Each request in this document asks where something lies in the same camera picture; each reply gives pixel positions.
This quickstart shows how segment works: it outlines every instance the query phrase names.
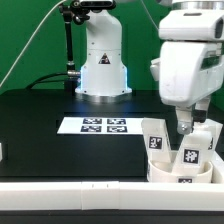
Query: black tabletop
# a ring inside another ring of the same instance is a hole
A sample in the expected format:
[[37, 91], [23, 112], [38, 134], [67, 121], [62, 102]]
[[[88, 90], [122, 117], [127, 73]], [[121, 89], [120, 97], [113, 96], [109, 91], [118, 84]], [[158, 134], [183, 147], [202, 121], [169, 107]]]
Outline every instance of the black tabletop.
[[[142, 135], [58, 135], [65, 116], [166, 119], [172, 149], [178, 149], [173, 107], [158, 91], [137, 91], [131, 100], [97, 104], [63, 90], [11, 90], [0, 96], [0, 181], [146, 181]], [[210, 105], [208, 117], [223, 123]], [[223, 131], [217, 145], [224, 153]], [[0, 223], [223, 223], [223, 212], [42, 211], [0, 212]]]

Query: robot mount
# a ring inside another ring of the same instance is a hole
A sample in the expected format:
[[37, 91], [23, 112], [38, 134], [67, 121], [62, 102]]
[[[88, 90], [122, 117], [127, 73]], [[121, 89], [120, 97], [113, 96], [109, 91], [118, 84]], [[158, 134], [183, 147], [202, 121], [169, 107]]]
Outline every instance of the robot mount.
[[63, 6], [70, 12], [70, 22], [81, 25], [86, 21], [87, 60], [81, 68], [81, 84], [75, 89], [79, 99], [112, 103], [131, 96], [127, 68], [121, 61], [122, 27], [107, 12], [115, 6], [109, 0], [75, 0], [69, 7]]

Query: wall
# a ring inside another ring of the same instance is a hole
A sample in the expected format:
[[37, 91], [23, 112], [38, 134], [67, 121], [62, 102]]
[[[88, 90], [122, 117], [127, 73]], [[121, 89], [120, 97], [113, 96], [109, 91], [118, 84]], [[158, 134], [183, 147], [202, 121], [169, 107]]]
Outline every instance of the wall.
[[[0, 80], [8, 72], [31, 34], [59, 0], [1, 1], [0, 14]], [[145, 0], [156, 24], [168, 9]], [[111, 11], [123, 26], [123, 63], [128, 67], [129, 86], [133, 89], [155, 89], [149, 72], [150, 61], [159, 57], [161, 41], [140, 1], [118, 4]], [[73, 25], [74, 56], [77, 69], [85, 62], [85, 25]], [[24, 88], [44, 75], [66, 70], [64, 23], [56, 9], [40, 29], [29, 48], [14, 68], [0, 92]], [[41, 88], [63, 88], [62, 83]]]

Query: white cardboard piece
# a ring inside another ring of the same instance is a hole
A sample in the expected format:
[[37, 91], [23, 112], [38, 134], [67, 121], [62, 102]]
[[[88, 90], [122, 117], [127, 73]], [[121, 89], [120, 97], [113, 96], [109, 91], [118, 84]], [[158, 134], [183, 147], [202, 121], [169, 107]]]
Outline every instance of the white cardboard piece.
[[213, 183], [0, 183], [6, 210], [195, 210], [224, 211], [224, 162], [215, 152]]
[[151, 161], [171, 162], [171, 148], [164, 119], [144, 118], [142, 131], [148, 159]]

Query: black cable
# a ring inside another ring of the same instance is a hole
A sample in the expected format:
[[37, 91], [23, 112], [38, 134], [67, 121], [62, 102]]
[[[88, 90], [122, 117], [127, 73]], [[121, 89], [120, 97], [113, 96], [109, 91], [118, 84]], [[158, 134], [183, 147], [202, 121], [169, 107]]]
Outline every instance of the black cable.
[[65, 80], [64, 79], [61, 79], [61, 80], [47, 80], [47, 81], [40, 81], [40, 82], [35, 82], [32, 84], [32, 87], [34, 87], [35, 85], [37, 84], [42, 84], [42, 83], [53, 83], [53, 82], [64, 82]]
[[49, 78], [53, 78], [53, 77], [57, 77], [57, 76], [67, 76], [67, 72], [61, 72], [61, 73], [53, 73], [53, 74], [50, 74], [50, 75], [45, 75], [41, 78], [38, 78], [37, 80], [35, 80], [34, 82], [32, 82], [31, 84], [29, 84], [26, 89], [32, 89], [36, 84], [39, 84], [39, 83], [44, 83], [42, 82], [43, 80], [45, 79], [49, 79]]

